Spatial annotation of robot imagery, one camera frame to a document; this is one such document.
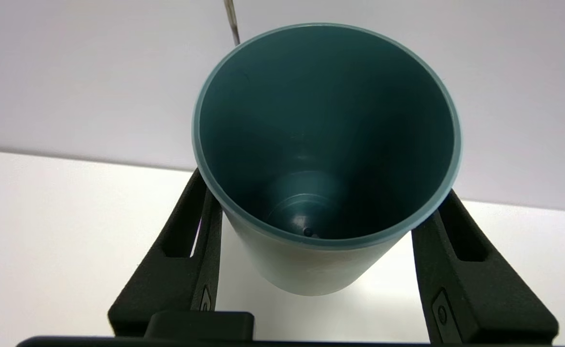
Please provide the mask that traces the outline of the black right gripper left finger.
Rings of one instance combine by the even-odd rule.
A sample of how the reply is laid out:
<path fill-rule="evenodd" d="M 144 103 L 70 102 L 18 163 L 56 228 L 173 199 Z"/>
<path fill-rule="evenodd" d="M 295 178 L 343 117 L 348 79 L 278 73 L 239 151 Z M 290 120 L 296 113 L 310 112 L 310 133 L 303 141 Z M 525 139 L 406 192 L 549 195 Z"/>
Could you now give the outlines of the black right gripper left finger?
<path fill-rule="evenodd" d="M 150 250 L 108 311 L 117 337 L 142 337 L 165 310 L 214 310 L 222 210 L 194 171 Z"/>

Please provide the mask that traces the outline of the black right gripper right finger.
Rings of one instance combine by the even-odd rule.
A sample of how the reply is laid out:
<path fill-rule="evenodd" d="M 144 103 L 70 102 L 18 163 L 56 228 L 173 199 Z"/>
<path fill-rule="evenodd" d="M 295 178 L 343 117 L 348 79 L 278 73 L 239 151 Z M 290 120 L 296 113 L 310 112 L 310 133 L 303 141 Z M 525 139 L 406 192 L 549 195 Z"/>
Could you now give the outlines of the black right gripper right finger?
<path fill-rule="evenodd" d="M 434 345 L 550 345 L 558 321 L 487 239 L 454 191 L 412 230 Z"/>

